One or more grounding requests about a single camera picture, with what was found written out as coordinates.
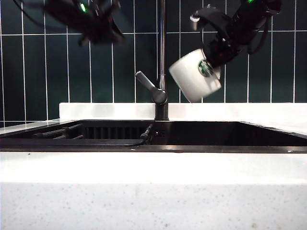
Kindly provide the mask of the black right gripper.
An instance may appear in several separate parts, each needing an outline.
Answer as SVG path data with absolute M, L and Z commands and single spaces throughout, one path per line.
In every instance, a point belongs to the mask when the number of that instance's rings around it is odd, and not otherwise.
M 203 51 L 210 65 L 217 68 L 234 59 L 241 52 L 241 44 L 231 37 L 217 33 L 208 46 L 203 47 Z

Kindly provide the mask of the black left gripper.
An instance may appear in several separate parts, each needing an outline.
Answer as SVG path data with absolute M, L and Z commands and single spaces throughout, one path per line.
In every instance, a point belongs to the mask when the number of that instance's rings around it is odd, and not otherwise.
M 107 7 L 104 4 L 105 0 L 92 0 L 89 4 L 79 0 L 49 0 L 44 10 L 59 22 L 82 33 L 78 46 L 89 42 L 97 44 L 99 38 L 105 38 L 109 43 L 125 43 L 124 34 L 112 18 L 115 2 Z

